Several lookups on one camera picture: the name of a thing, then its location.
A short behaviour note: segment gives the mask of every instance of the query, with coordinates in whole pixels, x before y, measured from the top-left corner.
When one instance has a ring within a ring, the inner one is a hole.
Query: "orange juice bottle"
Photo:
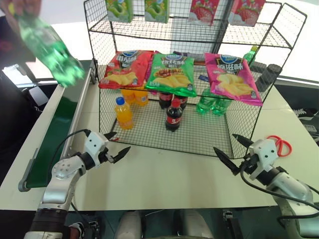
[[[118,123],[122,129],[133,128],[132,112],[130,105],[124,101],[123,97],[116,98],[115,113]]]
[[[134,103],[135,95],[133,90],[121,89],[121,93],[126,103],[128,103],[129,105]]]
[[[149,102],[149,92],[144,89],[144,86],[137,87],[138,91],[134,91],[136,103],[140,106],[145,106]]]

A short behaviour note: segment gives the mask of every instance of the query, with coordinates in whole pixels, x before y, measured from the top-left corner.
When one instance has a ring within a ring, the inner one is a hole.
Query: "tabletop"
[[[58,86],[34,125],[2,186],[1,210],[36,210],[44,188],[19,192],[25,167],[41,144],[63,88]],[[98,131],[99,89],[89,86],[78,129]],[[289,157],[279,158],[290,175],[319,188],[319,148],[275,87],[262,107],[252,140],[279,135],[293,147]],[[73,149],[82,151],[85,138],[78,135]],[[127,144],[110,142],[111,155]],[[73,202],[79,210],[132,210],[173,208],[233,208],[275,205],[270,195],[247,186],[218,158],[132,146],[116,164],[104,163],[88,171],[76,186]]]

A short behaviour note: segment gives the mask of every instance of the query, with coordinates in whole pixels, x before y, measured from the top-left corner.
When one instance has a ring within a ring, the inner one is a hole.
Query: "scissors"
[[[286,157],[286,156],[290,155],[291,152],[293,151],[292,146],[287,141],[281,139],[279,136],[271,135],[271,136],[268,136],[267,138],[274,138],[275,139],[275,145],[277,147],[277,154],[279,157]],[[286,153],[286,154],[282,154],[284,145],[288,148],[288,153]]]

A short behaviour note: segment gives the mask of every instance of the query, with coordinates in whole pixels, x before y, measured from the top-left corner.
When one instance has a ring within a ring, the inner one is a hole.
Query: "wire rack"
[[[111,22],[108,20],[105,0],[84,2],[86,22],[94,59],[97,60],[97,76],[104,77],[106,65],[116,51],[157,50],[161,53],[173,51],[202,54],[220,53],[220,47],[227,45],[259,46],[257,59],[263,64],[250,66],[257,80],[269,64],[281,67],[285,64],[307,16],[289,4],[266,2],[255,27],[231,26],[227,18],[233,1],[220,0],[212,26],[188,23],[191,0],[171,0],[168,23],[147,22],[144,19],[144,1],[134,0],[134,18],[131,23]],[[274,53],[272,59],[263,57]],[[247,149],[240,145],[231,134],[241,134],[251,138],[261,107],[233,101],[224,116],[212,112],[200,115],[196,104],[209,84],[200,80],[207,76],[205,66],[194,67],[194,84],[197,97],[189,98],[183,111],[179,129],[175,132],[165,128],[166,112],[158,103],[158,96],[151,93],[149,103],[140,107],[132,105],[134,128],[122,130],[116,120],[115,99],[120,90],[100,89],[100,132],[116,131],[113,140],[128,144],[175,150],[187,153],[216,156],[213,147],[218,147],[231,158],[243,157]],[[260,92],[264,101],[273,85],[265,84]]]

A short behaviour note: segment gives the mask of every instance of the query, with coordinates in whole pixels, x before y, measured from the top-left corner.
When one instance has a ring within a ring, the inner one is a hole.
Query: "green soda bottle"
[[[215,104],[215,102],[218,100],[213,93],[210,92],[210,87],[207,87],[200,97],[200,100],[198,104],[196,105],[196,111],[200,114],[207,113]]]
[[[70,54],[52,26],[28,13],[24,13],[23,16],[14,14],[12,3],[9,5],[9,11],[18,21],[22,40],[49,68],[58,83],[67,87],[84,78],[85,72],[81,63]]]
[[[258,46],[252,46],[250,51],[244,55],[244,59],[247,60],[248,65],[253,64],[255,61],[255,53],[258,50]]]
[[[231,102],[232,100],[225,96],[223,96],[223,98],[218,98],[214,105],[213,113],[218,116],[223,116]]]

